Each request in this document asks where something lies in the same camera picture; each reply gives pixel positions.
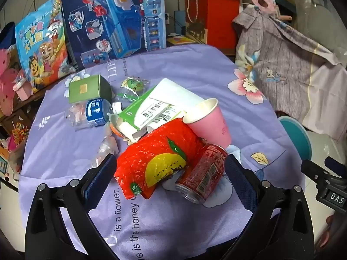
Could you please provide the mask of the person right hand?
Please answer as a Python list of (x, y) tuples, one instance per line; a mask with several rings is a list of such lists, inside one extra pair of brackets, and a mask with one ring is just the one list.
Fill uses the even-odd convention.
[(326, 228), (323, 230), (323, 233), (321, 233), (320, 237), (316, 241), (315, 249), (317, 251), (321, 251), (326, 247), (327, 243), (329, 242), (331, 236), (332, 236), (332, 224), (334, 223), (335, 214), (330, 215), (326, 218)]

